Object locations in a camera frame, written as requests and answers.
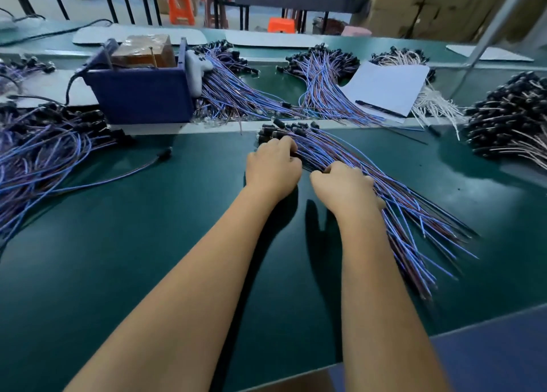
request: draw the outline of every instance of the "blue box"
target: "blue box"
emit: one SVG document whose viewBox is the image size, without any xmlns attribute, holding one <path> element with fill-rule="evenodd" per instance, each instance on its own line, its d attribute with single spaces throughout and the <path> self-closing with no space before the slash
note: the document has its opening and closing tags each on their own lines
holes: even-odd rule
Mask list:
<svg viewBox="0 0 547 392">
<path fill-rule="evenodd" d="M 183 39 L 176 68 L 92 69 L 107 64 L 105 55 L 112 56 L 119 47 L 109 40 L 79 71 L 110 124 L 186 123 L 194 103 L 184 68 L 185 46 Z"/>
</svg>

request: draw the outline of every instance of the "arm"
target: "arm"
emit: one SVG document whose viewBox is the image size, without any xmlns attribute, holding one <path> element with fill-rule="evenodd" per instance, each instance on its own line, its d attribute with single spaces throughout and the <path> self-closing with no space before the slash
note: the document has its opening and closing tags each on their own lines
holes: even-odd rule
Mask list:
<svg viewBox="0 0 547 392">
<path fill-rule="evenodd" d="M 346 390 L 449 391 L 393 258 L 372 178 L 341 162 L 326 172 L 311 181 L 342 236 Z"/>
<path fill-rule="evenodd" d="M 250 259 L 271 210 L 302 173 L 290 137 L 247 158 L 226 213 L 126 317 L 65 391 L 208 391 Z"/>
</svg>

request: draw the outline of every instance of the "person's left arm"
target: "person's left arm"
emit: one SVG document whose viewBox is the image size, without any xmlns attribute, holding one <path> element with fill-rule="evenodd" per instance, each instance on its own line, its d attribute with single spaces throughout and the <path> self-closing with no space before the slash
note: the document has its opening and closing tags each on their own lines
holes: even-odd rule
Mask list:
<svg viewBox="0 0 547 392">
<path fill-rule="evenodd" d="M 290 137 L 247 158 L 246 180 L 213 228 L 140 302 L 65 391 L 206 392 L 268 216 L 302 173 Z"/>
</svg>

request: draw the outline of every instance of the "white board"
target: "white board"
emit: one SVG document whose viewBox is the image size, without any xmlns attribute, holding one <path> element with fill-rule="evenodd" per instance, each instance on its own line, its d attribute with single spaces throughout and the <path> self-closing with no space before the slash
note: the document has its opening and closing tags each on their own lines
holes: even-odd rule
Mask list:
<svg viewBox="0 0 547 392">
<path fill-rule="evenodd" d="M 306 34 L 283 34 L 280 32 L 251 32 L 249 30 L 224 30 L 226 40 L 234 45 L 271 46 L 284 48 L 311 48 L 320 44 L 322 38 Z"/>
<path fill-rule="evenodd" d="M 136 25 L 119 25 L 113 23 L 108 27 L 89 26 L 79 29 L 72 37 L 72 42 L 79 45 L 101 45 L 108 39 L 114 38 L 123 42 L 130 35 L 159 35 L 167 34 L 171 38 L 172 45 L 180 45 L 184 36 L 188 45 L 206 44 L 207 38 L 200 30 L 191 28 L 167 28 Z"/>
<path fill-rule="evenodd" d="M 429 67 L 426 65 L 376 65 L 365 61 L 340 90 L 352 103 L 361 100 L 406 117 L 428 73 Z M 403 118 L 367 106 L 358 106 L 368 114 L 399 123 L 404 121 Z"/>
<path fill-rule="evenodd" d="M 447 45 L 446 46 L 450 51 L 454 51 L 457 54 L 463 55 L 464 57 L 470 57 L 471 53 L 475 49 L 474 45 Z M 528 61 L 532 62 L 533 59 L 525 57 L 520 54 L 515 54 L 514 52 L 504 50 L 503 48 L 498 48 L 496 46 L 489 46 L 480 57 L 481 61 Z"/>
<path fill-rule="evenodd" d="M 22 88 L 24 95 L 41 96 L 65 103 L 65 94 L 69 79 L 74 74 L 73 70 L 59 69 L 51 74 L 37 73 L 23 81 Z M 16 94 L 16 89 L 8 91 L 0 96 L 0 103 L 7 101 L 7 96 Z M 44 104 L 44 100 L 36 98 L 20 98 L 16 100 L 19 108 L 34 108 Z M 71 105 L 94 105 L 99 104 L 93 90 L 82 78 L 75 79 L 70 89 Z"/>
</svg>

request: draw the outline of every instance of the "brown box wrapped in plastic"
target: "brown box wrapped in plastic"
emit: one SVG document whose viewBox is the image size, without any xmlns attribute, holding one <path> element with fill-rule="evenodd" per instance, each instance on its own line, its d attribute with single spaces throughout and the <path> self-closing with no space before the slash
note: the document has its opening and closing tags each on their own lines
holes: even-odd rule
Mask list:
<svg viewBox="0 0 547 392">
<path fill-rule="evenodd" d="M 157 65 L 158 68 L 177 66 L 173 46 L 167 34 L 129 36 L 112 54 L 112 63 L 131 68 L 149 65 Z"/>
</svg>

